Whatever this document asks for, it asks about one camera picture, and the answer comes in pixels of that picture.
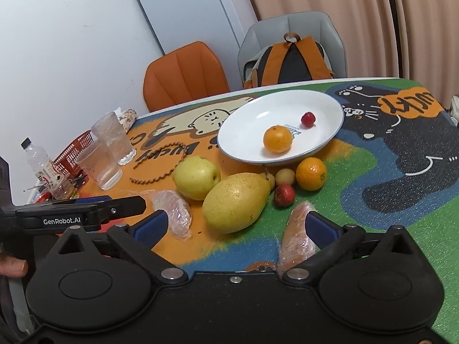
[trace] chair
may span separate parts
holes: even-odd
[[[150,111],[229,91],[219,59],[200,41],[150,63],[143,87]]]
[[[253,64],[244,66],[262,49],[284,41],[287,32],[297,33],[301,38],[312,36],[322,45],[330,61],[331,70],[337,77],[347,77],[346,52],[343,41],[330,17],[318,11],[281,15],[253,24],[244,38],[237,57],[242,81],[252,70]]]

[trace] curtain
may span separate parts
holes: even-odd
[[[459,93],[459,0],[395,0],[404,77],[445,107]],[[398,77],[389,0],[252,0],[258,19],[299,11],[327,13],[346,49],[349,77]]]

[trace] gray chair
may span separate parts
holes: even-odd
[[[330,17],[319,11],[305,11],[261,20],[252,25],[240,46],[237,62],[242,81],[252,70],[244,65],[268,46],[284,41],[287,32],[297,33],[301,38],[312,36],[325,50],[331,70],[337,77],[347,77],[346,52],[343,41]]]

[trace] white wall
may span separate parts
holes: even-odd
[[[0,155],[16,205],[36,182],[24,138],[55,158],[108,111],[147,113],[143,77],[160,56],[137,0],[0,0]]]

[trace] red fruit in bowl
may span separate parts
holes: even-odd
[[[315,116],[312,112],[307,112],[303,115],[301,118],[301,122],[304,126],[310,128],[314,125],[315,122]]]
[[[295,190],[288,184],[282,183],[274,191],[274,203],[278,207],[288,207],[295,201]]]

